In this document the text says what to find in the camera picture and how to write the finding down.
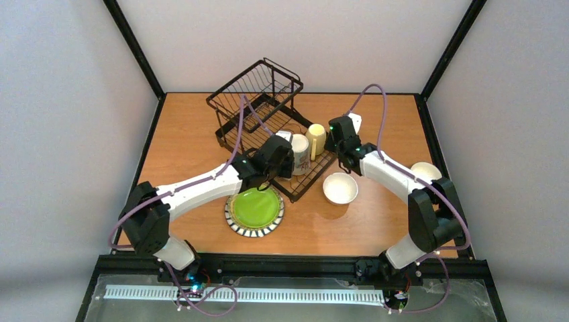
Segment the tall patterned ceramic cup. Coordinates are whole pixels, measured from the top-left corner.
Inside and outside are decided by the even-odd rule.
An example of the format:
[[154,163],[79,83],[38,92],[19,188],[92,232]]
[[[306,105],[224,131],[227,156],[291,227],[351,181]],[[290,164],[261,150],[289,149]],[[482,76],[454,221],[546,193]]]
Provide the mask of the tall patterned ceramic cup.
[[309,140],[303,134],[293,134],[291,146],[294,157],[292,175],[300,176],[308,173],[311,162]]

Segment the yellow ceramic mug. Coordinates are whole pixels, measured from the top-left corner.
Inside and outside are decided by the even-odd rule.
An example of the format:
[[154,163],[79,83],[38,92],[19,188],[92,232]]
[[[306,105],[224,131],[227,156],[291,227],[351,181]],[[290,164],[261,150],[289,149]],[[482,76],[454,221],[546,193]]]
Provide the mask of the yellow ceramic mug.
[[324,152],[327,138],[326,130],[321,124],[313,123],[308,127],[305,136],[309,141],[310,160],[315,161],[316,157]]

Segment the black wire dish rack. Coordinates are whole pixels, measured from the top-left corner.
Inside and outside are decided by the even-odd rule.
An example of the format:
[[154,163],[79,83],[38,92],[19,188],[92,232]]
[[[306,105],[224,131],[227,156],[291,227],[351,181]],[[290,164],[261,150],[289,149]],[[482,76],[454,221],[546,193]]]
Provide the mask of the black wire dish rack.
[[[233,150],[238,136],[240,96],[245,95],[263,124],[273,133],[279,130],[305,134],[313,124],[295,108],[295,96],[303,89],[300,76],[263,58],[233,77],[220,89],[206,98],[206,103],[216,114],[219,128],[215,137],[222,148]],[[268,139],[248,107],[244,108],[244,123],[240,153],[253,152]],[[313,186],[317,179],[334,163],[336,157],[324,151],[310,161],[307,173],[291,179],[274,179],[273,187],[294,203]]]

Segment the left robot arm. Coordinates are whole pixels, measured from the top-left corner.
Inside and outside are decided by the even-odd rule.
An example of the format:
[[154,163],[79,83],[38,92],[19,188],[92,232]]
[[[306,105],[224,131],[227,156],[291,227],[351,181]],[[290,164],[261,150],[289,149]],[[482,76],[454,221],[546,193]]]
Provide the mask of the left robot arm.
[[291,140],[272,135],[251,156],[236,154],[205,174],[158,187],[142,182],[131,191],[119,226],[137,255],[185,270],[198,255],[189,242],[171,234],[170,223],[215,199],[260,188],[277,176],[290,177],[293,160]]

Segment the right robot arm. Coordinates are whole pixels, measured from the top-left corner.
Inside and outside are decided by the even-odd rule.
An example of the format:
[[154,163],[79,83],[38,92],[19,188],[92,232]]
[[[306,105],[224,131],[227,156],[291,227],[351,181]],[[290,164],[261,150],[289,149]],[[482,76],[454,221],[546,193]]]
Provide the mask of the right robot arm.
[[363,144],[357,134],[359,121],[343,115],[329,121],[325,150],[338,157],[340,168],[373,180],[402,200],[408,211],[408,233],[385,251],[391,268],[401,270],[420,262],[444,244],[466,236],[454,184],[447,178],[432,180],[415,174],[374,144]]

